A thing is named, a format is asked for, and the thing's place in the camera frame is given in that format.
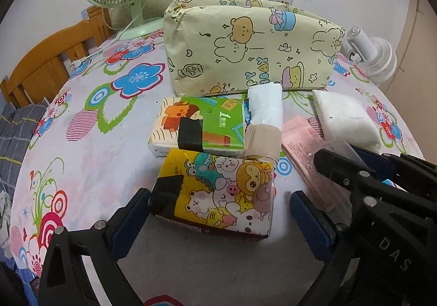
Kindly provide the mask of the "white crumpled cloth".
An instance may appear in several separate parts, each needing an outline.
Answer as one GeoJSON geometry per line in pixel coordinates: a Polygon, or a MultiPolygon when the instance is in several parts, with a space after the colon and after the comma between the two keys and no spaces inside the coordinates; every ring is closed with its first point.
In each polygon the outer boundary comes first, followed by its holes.
{"type": "Polygon", "coordinates": [[[10,215],[12,209],[12,202],[10,195],[2,190],[0,193],[0,243],[1,249],[7,258],[12,257],[10,251],[10,215]]]}

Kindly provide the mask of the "white floor fan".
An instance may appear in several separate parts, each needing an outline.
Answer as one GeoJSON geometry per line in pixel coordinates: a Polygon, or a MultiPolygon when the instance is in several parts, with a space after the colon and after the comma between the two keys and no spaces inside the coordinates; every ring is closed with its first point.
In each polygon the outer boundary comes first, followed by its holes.
{"type": "Polygon", "coordinates": [[[387,82],[397,68],[395,50],[382,37],[368,37],[359,26],[349,28],[341,53],[375,85],[387,82]]]}

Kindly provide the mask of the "pink sachet packet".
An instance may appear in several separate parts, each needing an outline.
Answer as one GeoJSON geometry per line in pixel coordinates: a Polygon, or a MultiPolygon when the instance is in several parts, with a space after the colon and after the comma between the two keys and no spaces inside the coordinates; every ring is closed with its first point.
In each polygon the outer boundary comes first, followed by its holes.
{"type": "Polygon", "coordinates": [[[350,208],[349,193],[315,169],[314,156],[327,143],[301,116],[295,116],[282,126],[282,149],[292,161],[307,185],[311,202],[317,208],[331,212],[350,208]]]}

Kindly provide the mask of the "yellow cartoon fabric box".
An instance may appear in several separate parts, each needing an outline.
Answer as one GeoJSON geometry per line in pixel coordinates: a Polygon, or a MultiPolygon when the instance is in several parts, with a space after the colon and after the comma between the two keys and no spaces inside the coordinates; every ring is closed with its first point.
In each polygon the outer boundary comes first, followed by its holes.
{"type": "Polygon", "coordinates": [[[174,0],[164,12],[164,47],[179,97],[268,83],[322,89],[343,37],[339,25],[270,0],[174,0]]]}

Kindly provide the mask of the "white towel paper band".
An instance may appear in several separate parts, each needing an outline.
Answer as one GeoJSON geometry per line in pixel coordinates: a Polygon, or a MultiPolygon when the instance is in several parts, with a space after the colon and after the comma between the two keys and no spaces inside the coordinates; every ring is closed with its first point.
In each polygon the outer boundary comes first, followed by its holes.
{"type": "Polygon", "coordinates": [[[276,166],[282,147],[282,85],[268,83],[248,89],[250,124],[245,132],[244,157],[276,166]]]}

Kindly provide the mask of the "grey plaid pillow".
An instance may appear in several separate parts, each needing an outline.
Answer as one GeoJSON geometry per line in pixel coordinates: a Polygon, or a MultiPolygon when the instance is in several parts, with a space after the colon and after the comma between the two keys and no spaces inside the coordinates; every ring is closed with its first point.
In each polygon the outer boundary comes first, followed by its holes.
{"type": "Polygon", "coordinates": [[[17,108],[9,102],[1,112],[1,190],[5,190],[11,199],[30,140],[47,107],[43,102],[17,108]]]}

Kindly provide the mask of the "green tissue pack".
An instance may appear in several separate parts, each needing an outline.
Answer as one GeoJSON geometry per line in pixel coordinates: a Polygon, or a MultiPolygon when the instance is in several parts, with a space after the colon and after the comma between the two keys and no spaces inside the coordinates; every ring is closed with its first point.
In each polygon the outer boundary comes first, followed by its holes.
{"type": "Polygon", "coordinates": [[[226,97],[165,98],[148,141],[156,157],[172,148],[225,157],[244,155],[244,104],[226,97]]]}

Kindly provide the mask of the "beige wooden door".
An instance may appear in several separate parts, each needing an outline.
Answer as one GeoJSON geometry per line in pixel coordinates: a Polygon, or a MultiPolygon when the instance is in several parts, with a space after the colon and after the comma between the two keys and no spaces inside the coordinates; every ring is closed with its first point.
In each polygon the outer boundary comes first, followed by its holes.
{"type": "Polygon", "coordinates": [[[426,160],[436,162],[436,13],[428,0],[410,0],[396,50],[398,69],[382,86],[426,160]]]}

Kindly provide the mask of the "yellow cartoon tissue pack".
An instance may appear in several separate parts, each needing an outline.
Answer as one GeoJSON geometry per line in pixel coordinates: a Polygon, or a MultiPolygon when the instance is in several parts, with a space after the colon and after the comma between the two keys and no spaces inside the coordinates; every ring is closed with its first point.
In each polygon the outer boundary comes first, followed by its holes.
{"type": "Polygon", "coordinates": [[[153,187],[150,211],[204,234],[262,240],[270,235],[274,198],[271,163],[173,148],[153,187]]]}

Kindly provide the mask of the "floral tablecloth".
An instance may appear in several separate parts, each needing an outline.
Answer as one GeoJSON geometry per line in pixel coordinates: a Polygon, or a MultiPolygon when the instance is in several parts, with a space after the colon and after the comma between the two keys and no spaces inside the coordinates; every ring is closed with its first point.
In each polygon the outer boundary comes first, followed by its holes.
{"type": "MultiPolygon", "coordinates": [[[[162,35],[108,42],[73,71],[29,141],[10,223],[16,264],[42,276],[54,231],[109,219],[139,188],[152,188],[161,160],[162,105],[176,101],[162,35]]],[[[294,305],[319,264],[287,210],[304,187],[287,157],[276,172],[273,227],[261,242],[207,236],[149,217],[121,269],[146,305],[294,305]]]]}

